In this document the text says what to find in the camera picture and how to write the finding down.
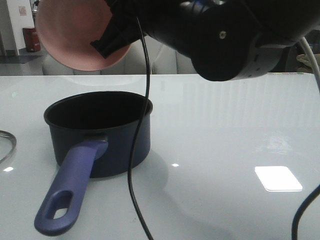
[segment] saucepan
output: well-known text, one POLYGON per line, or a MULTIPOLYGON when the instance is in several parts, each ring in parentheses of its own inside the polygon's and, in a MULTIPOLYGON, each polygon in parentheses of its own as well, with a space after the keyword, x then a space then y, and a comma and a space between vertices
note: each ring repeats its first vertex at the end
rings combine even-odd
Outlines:
MULTIPOLYGON (((62 99, 44 112, 60 165, 34 220, 47 236, 68 231, 80 213, 89 178, 128 170, 129 157, 144 96, 125 91, 98 91, 62 99), (58 210, 66 212, 55 217, 58 210)), ((149 100, 133 156, 135 167, 150 150, 149 100)))

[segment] red box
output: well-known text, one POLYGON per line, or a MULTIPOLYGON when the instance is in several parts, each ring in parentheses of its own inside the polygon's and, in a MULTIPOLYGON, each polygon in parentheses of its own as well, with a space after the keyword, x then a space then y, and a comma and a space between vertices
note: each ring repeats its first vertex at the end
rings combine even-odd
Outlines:
POLYGON ((38 34, 35 27, 24 27, 23 37, 27 52, 38 52, 41 49, 38 34))

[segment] white table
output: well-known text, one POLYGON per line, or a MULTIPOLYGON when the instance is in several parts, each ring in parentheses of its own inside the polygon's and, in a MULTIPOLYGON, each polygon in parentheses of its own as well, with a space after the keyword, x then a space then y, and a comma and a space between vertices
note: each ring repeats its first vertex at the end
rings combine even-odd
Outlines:
MULTIPOLYGON (((0 129, 17 138, 14 155, 0 163, 1 240, 147 239, 125 173, 90 180, 67 233, 47 237, 33 226, 57 171, 43 113, 67 96, 101 90, 143 95, 145 76, 0 77, 0 129)), ((298 206, 320 183, 313 75, 228 82, 154 75, 150 99, 151 151, 133 170, 133 186, 156 240, 291 239, 298 206), (288 167, 302 190, 267 191, 255 173, 261 166, 288 167)), ((320 198, 300 221, 300 240, 320 239, 319 213, 320 198)))

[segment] saucepan handle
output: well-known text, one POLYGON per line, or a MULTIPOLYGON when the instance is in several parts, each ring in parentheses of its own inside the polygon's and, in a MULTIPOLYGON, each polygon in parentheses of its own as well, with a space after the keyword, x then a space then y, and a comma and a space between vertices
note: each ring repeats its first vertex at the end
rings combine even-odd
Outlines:
POLYGON ((105 140, 84 141, 73 146, 46 194, 34 219, 34 227, 42 234, 57 236, 68 231, 76 222, 93 163, 107 150, 105 140), (58 210, 65 209, 61 217, 58 210))

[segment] pink bowl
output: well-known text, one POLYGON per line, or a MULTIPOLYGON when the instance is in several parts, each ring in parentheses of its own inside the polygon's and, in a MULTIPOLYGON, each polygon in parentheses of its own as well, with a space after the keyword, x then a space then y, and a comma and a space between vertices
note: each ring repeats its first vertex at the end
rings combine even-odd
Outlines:
POLYGON ((42 0, 35 26, 41 43, 58 62, 96 71, 116 64, 130 48, 127 45, 103 58, 90 45, 101 38, 111 17, 104 0, 42 0))

